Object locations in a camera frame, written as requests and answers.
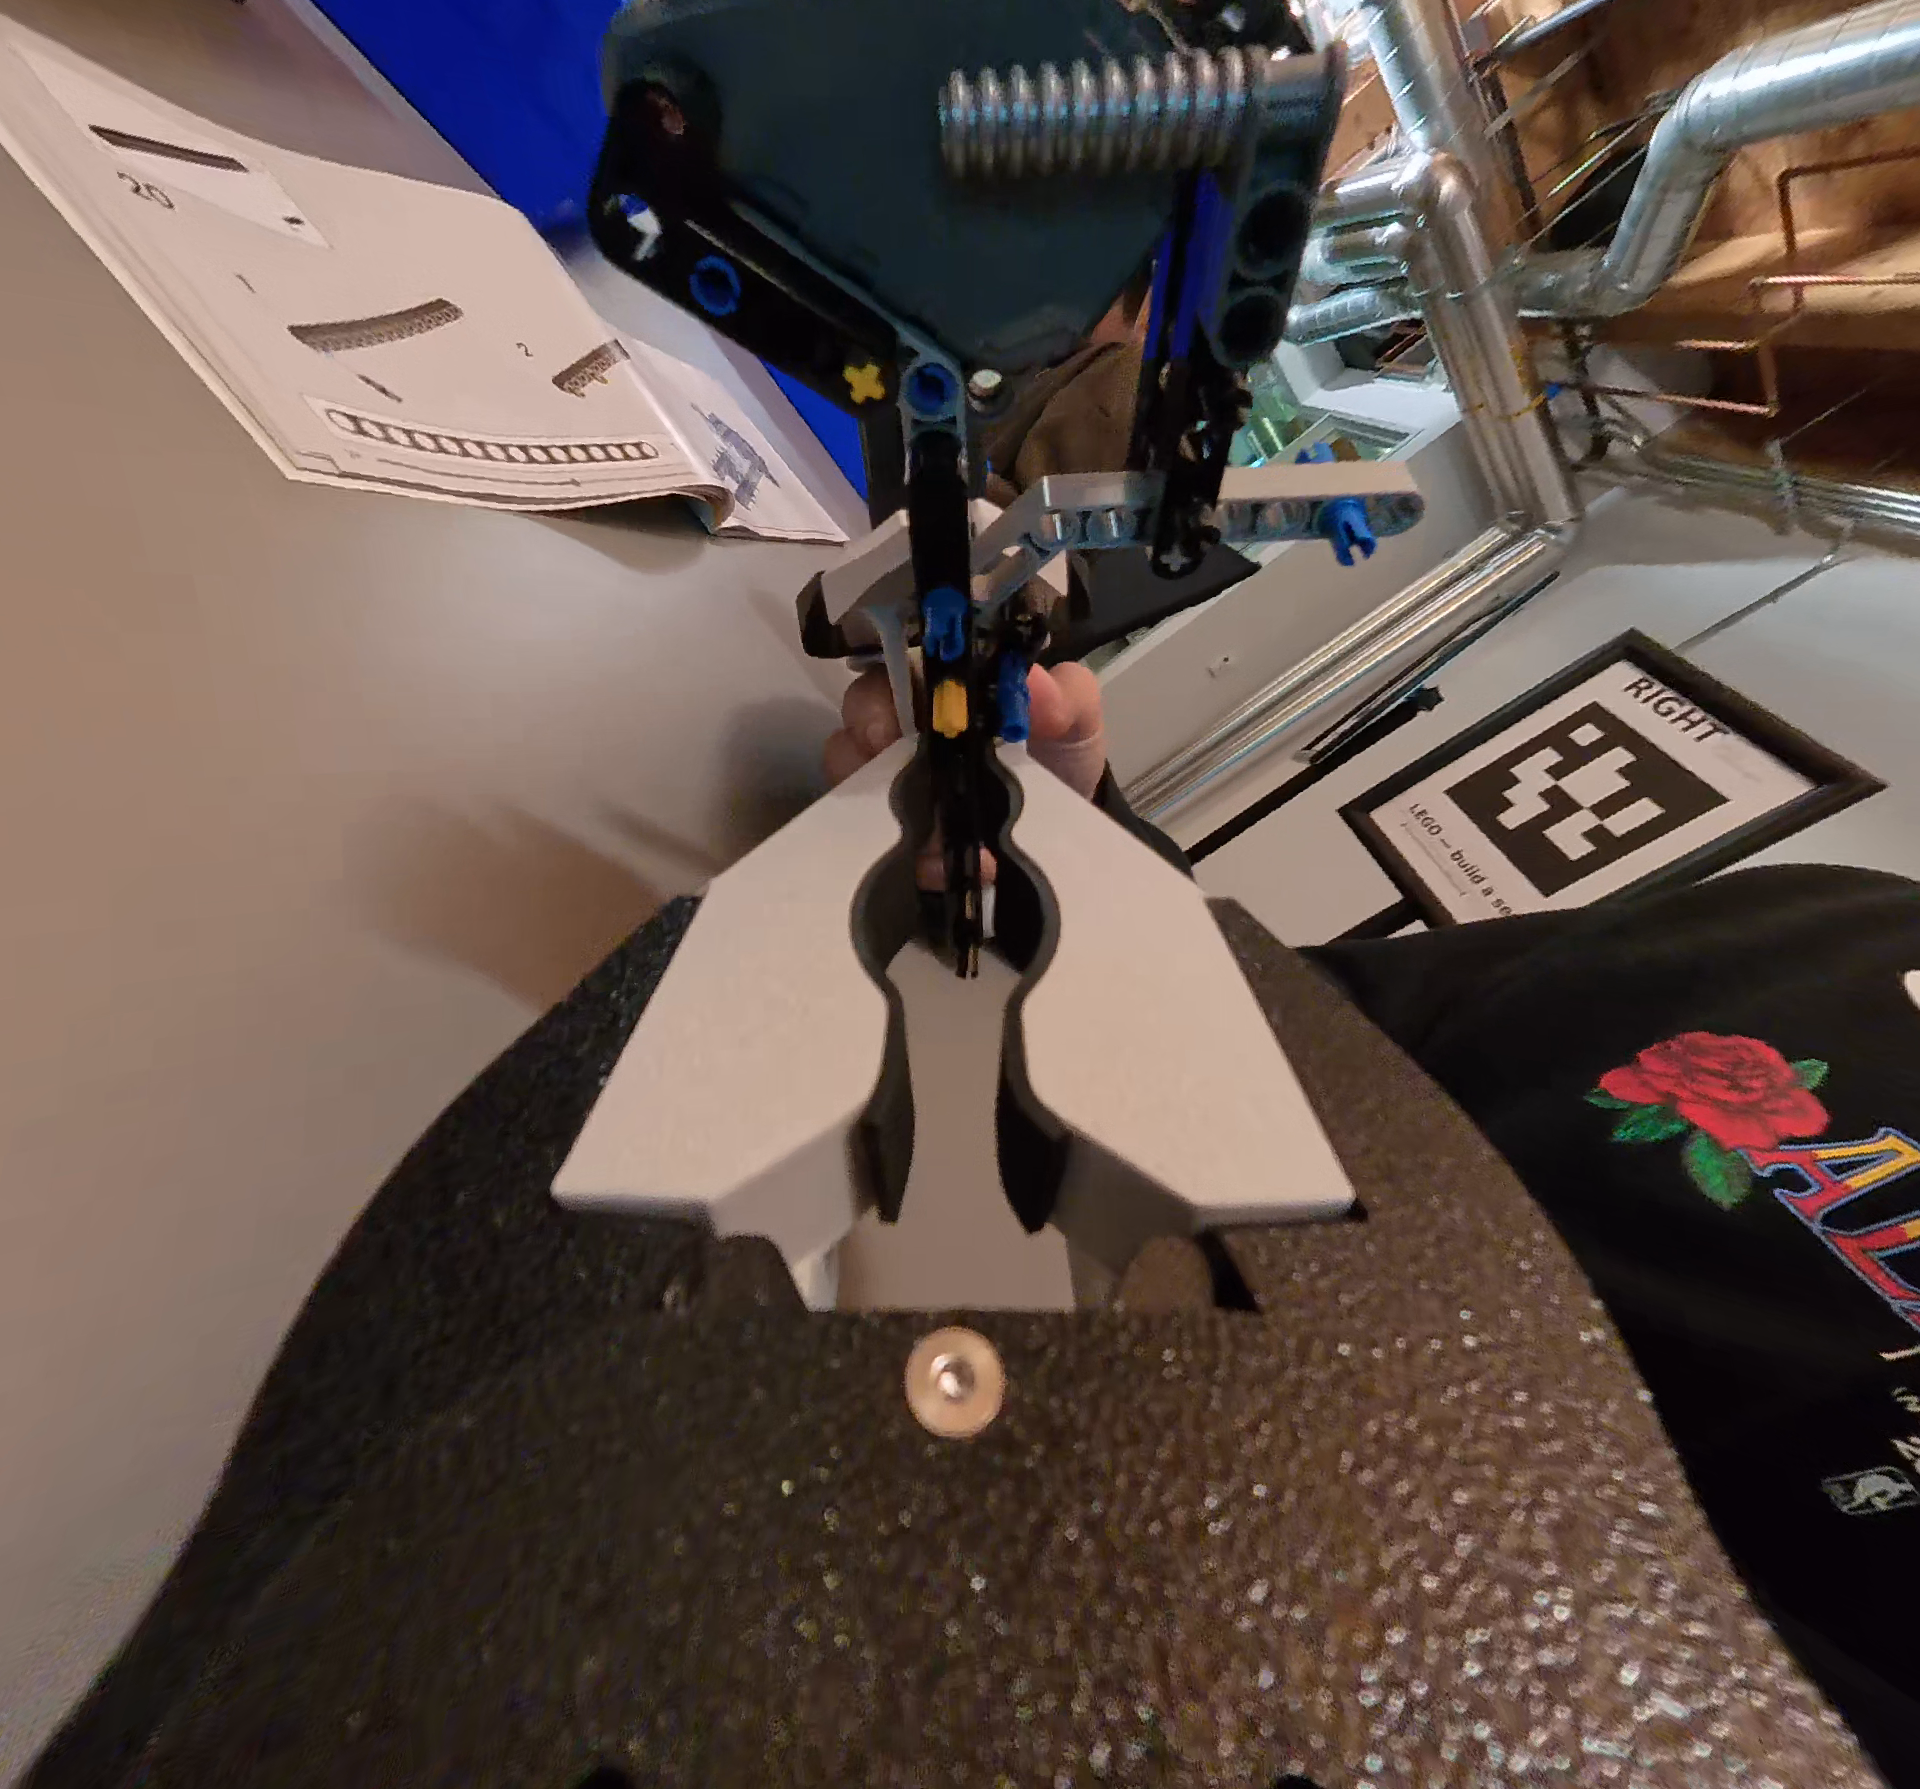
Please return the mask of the silver pipe bundle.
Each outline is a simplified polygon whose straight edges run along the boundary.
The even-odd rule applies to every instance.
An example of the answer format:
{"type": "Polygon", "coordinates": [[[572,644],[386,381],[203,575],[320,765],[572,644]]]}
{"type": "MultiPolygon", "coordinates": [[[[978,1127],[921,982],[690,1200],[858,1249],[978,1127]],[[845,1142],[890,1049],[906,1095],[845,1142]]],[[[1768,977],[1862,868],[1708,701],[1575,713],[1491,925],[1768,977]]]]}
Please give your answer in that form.
{"type": "Polygon", "coordinates": [[[1368,0],[1364,32],[1394,112],[1394,150],[1325,186],[1313,228],[1377,244],[1421,304],[1445,363],[1491,507],[1514,527],[1569,532],[1581,499],[1545,423],[1535,363],[1515,304],[1497,274],[1497,221],[1489,221],[1497,165],[1469,83],[1469,55],[1448,0],[1368,0]]]}

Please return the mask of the black framed marker sign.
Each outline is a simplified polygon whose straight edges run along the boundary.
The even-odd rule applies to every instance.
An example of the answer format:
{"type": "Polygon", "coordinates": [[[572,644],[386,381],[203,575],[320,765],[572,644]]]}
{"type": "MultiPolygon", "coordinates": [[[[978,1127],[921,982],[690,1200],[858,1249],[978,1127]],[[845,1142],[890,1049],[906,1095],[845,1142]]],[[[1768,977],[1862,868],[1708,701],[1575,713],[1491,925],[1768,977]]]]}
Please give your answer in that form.
{"type": "Polygon", "coordinates": [[[1336,819],[1431,929],[1641,896],[1884,781],[1641,628],[1352,794],[1336,819]]]}

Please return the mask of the person's right hand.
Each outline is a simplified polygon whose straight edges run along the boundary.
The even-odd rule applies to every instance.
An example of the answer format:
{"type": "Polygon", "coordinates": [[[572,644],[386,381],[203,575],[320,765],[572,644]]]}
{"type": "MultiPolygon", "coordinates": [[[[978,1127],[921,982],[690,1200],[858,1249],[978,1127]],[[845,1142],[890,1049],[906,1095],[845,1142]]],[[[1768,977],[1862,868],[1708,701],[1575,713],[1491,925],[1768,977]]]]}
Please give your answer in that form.
{"type": "MultiPolygon", "coordinates": [[[[838,726],[823,743],[828,786],[881,758],[903,735],[881,670],[851,673],[838,726]]],[[[1084,663],[1026,670],[1026,758],[1094,800],[1111,781],[1098,676],[1084,663]]]]}

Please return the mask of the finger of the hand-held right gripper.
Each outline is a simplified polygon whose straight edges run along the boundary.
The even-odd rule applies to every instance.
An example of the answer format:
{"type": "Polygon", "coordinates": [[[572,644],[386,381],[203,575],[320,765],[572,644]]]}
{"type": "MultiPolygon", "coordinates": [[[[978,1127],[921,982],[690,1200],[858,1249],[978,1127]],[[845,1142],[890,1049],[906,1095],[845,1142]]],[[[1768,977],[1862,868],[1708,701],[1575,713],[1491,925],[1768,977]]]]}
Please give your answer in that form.
{"type": "Polygon", "coordinates": [[[871,661],[885,670],[885,692],[903,735],[918,735],[918,661],[912,634],[921,621],[918,554],[906,507],[885,515],[833,566],[804,582],[795,595],[800,650],[808,661],[871,661]]]}

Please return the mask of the white instruction booklet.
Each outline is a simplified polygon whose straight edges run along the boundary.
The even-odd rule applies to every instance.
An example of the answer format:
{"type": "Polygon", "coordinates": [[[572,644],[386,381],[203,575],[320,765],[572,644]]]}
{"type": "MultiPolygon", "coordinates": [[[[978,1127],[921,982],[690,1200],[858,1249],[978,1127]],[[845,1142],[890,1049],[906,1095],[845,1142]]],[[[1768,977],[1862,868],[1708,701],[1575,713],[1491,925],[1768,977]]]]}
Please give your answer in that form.
{"type": "Polygon", "coordinates": [[[845,543],[711,359],[605,318],[495,194],[192,114],[4,17],[4,150],[286,481],[845,543]]]}

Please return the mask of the blue divided bin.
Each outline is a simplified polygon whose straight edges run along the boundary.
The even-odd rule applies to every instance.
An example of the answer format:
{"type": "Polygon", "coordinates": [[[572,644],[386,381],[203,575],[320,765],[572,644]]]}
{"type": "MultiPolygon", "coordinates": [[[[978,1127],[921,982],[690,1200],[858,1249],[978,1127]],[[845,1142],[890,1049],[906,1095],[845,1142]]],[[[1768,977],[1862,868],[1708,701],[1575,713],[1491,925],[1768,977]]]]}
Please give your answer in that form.
{"type": "Polygon", "coordinates": [[[625,0],[309,0],[534,228],[580,228],[625,0]]]}

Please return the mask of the silver ventilation duct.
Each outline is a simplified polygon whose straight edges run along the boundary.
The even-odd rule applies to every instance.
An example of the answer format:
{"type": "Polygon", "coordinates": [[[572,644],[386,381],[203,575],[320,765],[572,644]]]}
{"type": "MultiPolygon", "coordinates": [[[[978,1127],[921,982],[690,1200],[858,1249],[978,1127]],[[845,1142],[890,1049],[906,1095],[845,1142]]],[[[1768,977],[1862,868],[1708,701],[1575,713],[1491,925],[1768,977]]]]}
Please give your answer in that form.
{"type": "Polygon", "coordinates": [[[1508,287],[1534,318],[1640,308],[1684,264],[1701,212],[1743,146],[1856,124],[1920,102],[1920,0],[1875,0],[1730,47],[1698,70],[1641,146],[1610,246],[1526,255],[1508,287]]]}

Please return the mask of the grey black toy brick chassis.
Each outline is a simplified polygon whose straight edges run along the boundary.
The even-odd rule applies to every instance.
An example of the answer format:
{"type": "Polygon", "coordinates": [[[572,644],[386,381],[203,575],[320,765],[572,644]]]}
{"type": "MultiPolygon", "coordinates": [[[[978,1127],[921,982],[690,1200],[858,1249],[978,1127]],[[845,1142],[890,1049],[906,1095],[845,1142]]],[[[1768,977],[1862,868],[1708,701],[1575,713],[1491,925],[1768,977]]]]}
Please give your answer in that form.
{"type": "Polygon", "coordinates": [[[1245,371],[1291,316],[1348,60],[1300,0],[628,0],[603,45],[585,228],[609,264],[858,426],[903,515],[946,948],[988,942],[1037,628],[971,560],[988,417],[1145,283],[1118,470],[1152,575],[1222,539],[1245,371]]]}

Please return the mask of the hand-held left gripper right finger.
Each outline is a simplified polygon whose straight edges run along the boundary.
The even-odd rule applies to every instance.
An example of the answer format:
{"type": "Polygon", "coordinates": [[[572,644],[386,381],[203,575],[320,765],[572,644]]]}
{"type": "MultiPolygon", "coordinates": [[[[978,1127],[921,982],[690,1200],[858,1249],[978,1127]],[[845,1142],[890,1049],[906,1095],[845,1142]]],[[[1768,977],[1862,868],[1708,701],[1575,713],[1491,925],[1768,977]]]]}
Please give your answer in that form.
{"type": "Polygon", "coordinates": [[[1330,1226],[1348,1177],[1206,893],[997,744],[988,1126],[1012,1218],[1111,1307],[1152,1240],[1330,1226]]]}

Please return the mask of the person's black printed shirt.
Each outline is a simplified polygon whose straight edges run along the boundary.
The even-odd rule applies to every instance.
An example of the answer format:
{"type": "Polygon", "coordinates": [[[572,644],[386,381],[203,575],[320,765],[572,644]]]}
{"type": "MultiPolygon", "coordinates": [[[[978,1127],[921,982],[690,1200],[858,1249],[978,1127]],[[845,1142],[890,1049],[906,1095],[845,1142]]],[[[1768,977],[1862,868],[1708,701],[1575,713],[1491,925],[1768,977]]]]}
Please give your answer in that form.
{"type": "Polygon", "coordinates": [[[1742,1579],[1913,1783],[1913,884],[1768,861],[1311,960],[1514,1162],[1742,1579]]]}

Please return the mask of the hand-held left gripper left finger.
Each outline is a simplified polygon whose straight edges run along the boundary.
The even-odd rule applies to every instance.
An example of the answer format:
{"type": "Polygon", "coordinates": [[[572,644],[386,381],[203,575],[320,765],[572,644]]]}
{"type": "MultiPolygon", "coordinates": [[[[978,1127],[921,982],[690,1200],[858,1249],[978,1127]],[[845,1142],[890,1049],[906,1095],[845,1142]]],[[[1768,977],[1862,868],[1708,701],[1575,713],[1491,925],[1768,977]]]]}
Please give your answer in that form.
{"type": "Polygon", "coordinates": [[[838,1245],[896,1210],[918,1132],[885,973],[921,929],[912,758],[903,735],[709,884],[554,1200],[763,1234],[800,1297],[838,1297],[838,1245]]]}

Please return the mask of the large blue bin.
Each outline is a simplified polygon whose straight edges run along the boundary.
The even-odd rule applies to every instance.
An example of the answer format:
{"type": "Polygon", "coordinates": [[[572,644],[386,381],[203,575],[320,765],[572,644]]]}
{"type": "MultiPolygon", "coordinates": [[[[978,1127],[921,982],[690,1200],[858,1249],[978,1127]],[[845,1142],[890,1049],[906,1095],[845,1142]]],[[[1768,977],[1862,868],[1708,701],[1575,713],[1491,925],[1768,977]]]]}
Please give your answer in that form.
{"type": "Polygon", "coordinates": [[[858,499],[868,499],[868,461],[863,461],[863,436],[858,417],[800,377],[780,371],[776,363],[763,363],[766,377],[785,390],[804,432],[818,440],[818,450],[833,461],[833,470],[851,485],[858,499]]]}

